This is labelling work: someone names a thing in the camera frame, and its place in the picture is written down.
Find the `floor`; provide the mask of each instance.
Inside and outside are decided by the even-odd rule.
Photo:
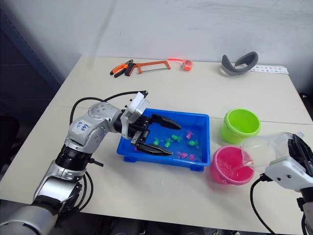
[[[6,220],[13,212],[26,204],[11,201],[0,201],[0,222]],[[79,213],[62,224],[61,228],[54,228],[50,235],[106,235],[105,228],[110,226],[105,224],[106,216],[95,214]],[[223,230],[213,228],[203,228],[205,235],[228,235]],[[236,235],[265,235],[262,233],[239,232]]]

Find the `pink bucket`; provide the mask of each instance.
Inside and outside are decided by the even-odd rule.
[[[250,167],[244,166],[241,148],[230,145],[214,153],[210,172],[217,183],[224,185],[244,185],[254,174]]]

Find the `ruler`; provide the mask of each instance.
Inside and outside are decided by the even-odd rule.
[[[282,73],[289,74],[287,68],[277,67],[272,65],[256,65],[251,69],[252,72],[269,72],[269,73]]]

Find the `green bucket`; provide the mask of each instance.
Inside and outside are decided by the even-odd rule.
[[[253,112],[234,109],[225,115],[221,135],[228,143],[241,143],[251,136],[256,136],[260,129],[260,120]]]

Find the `cable connector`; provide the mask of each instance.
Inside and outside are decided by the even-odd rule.
[[[271,182],[273,181],[270,177],[268,177],[266,174],[260,174],[260,180],[261,181],[267,181],[267,182]]]
[[[96,164],[98,166],[101,166],[101,167],[104,166],[103,163],[100,163],[100,162],[96,161],[94,158],[90,158],[89,163],[91,163],[91,164],[94,163],[94,164]]]
[[[303,211],[303,205],[304,205],[304,200],[302,197],[297,198],[297,203],[298,203],[298,207],[300,208],[301,211]]]
[[[142,93],[144,95],[144,97],[146,97],[148,95],[147,91],[140,91],[140,93]]]

